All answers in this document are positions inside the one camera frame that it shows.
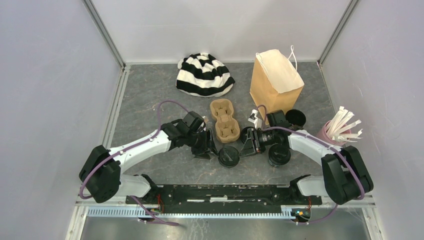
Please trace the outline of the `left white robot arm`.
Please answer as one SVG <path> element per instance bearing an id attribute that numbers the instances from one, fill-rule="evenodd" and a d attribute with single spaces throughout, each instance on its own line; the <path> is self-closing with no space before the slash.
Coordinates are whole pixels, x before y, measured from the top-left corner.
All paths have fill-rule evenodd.
<path id="1" fill-rule="evenodd" d="M 211 154 L 218 154 L 212 131 L 206 128 L 204 118 L 194 111 L 125 145 L 110 149 L 98 145 L 92 149 L 78 175 L 82 182 L 79 197 L 92 198 L 100 204 L 114 196 L 135 196 L 151 204 L 157 198 L 157 190 L 148 177 L 125 172 L 152 156 L 183 146 L 190 147 L 193 156 L 199 159 L 210 159 Z"/>

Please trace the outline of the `brown paper bag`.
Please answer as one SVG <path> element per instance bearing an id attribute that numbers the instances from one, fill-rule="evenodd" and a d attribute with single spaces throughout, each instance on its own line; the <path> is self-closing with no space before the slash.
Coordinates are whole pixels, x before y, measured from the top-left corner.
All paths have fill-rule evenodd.
<path id="1" fill-rule="evenodd" d="M 293 109 L 305 85 L 294 50 L 291 45 L 289 56 L 278 49 L 255 54 L 249 93 L 256 106 L 264 105 L 268 112 Z"/>

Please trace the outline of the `brown cardboard cup carrier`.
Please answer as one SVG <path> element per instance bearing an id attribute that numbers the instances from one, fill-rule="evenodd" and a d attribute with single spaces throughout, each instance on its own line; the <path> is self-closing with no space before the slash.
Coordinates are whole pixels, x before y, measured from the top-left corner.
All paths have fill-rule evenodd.
<path id="1" fill-rule="evenodd" d="M 210 103 L 212 118 L 216 121 L 217 140 L 223 144 L 235 142 L 240 137 L 240 126 L 234 118 L 234 107 L 229 99 L 221 98 Z"/>

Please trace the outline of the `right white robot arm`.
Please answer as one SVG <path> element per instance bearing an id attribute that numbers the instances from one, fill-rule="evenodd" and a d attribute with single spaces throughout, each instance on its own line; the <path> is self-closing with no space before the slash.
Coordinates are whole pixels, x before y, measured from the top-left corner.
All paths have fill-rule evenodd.
<path id="1" fill-rule="evenodd" d="M 374 182 L 354 146 L 341 147 L 327 143 L 304 128 L 306 118 L 296 109 L 284 113 L 276 110 L 266 114 L 269 127 L 245 127 L 240 157 L 268 152 L 268 163 L 273 167 L 287 164 L 291 152 L 299 152 L 321 166 L 322 175 L 300 176 L 290 182 L 289 199 L 302 204 L 310 196 L 329 197 L 343 205 L 361 200 L 374 189 Z"/>

